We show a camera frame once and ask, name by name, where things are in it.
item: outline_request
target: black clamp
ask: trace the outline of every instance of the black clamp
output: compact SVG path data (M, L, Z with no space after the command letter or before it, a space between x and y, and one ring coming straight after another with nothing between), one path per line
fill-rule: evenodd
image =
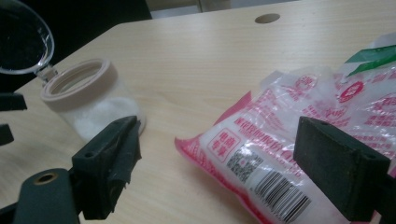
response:
M396 181L390 159L318 119L301 117L293 158L349 221L396 223Z
M141 159L140 121L110 123L73 156L73 167L50 169L26 179L17 203L0 210L0 223L79 223L106 219Z

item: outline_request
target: white powder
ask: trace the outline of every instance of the white powder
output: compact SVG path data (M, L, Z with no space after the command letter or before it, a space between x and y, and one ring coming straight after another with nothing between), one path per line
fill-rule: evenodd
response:
M112 121L132 115L136 115L141 121L139 129L141 133L145 126L145 118L137 103L125 97L106 98L75 112L74 122L70 124L74 126L81 138L89 142Z

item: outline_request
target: open jar lid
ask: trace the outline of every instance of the open jar lid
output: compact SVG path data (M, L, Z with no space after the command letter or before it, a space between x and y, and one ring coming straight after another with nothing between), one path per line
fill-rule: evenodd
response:
M23 75L44 69L54 51L50 28L17 0L0 0L0 73Z

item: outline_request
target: qr code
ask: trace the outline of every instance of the qr code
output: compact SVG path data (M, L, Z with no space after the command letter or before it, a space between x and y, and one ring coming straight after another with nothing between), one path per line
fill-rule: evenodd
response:
M227 162L227 167L245 183L250 177L251 173L262 163L262 158L251 150L239 148L230 160Z

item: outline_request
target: barcode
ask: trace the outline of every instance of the barcode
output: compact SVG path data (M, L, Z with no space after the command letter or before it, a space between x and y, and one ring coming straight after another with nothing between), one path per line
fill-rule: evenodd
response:
M308 197L276 171L269 172L254 192L284 223L294 221L311 203Z

